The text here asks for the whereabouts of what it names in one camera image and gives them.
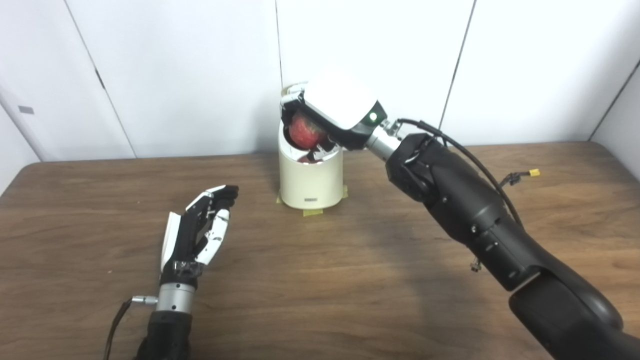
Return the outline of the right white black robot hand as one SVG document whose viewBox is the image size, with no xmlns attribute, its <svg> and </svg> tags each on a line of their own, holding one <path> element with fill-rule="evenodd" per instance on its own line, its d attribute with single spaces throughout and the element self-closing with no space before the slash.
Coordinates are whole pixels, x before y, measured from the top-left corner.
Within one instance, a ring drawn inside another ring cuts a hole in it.
<svg viewBox="0 0 640 360">
<path fill-rule="evenodd" d="M 305 116 L 345 150 L 369 150 L 386 162 L 398 147 L 397 139 L 384 130 L 388 115 L 377 97 L 341 71 L 325 71 L 288 87 L 279 104 L 282 121 Z"/>
</svg>

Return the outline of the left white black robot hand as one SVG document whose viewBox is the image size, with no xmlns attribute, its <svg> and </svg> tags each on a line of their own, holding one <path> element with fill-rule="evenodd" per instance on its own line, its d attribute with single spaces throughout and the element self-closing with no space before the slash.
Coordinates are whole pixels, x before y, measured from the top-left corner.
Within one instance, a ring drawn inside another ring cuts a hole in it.
<svg viewBox="0 0 640 360">
<path fill-rule="evenodd" d="M 199 276 L 226 237 L 238 194 L 238 186 L 212 187 L 192 200 L 183 214 L 169 213 L 160 256 L 161 286 L 178 283 L 198 287 Z"/>
</svg>

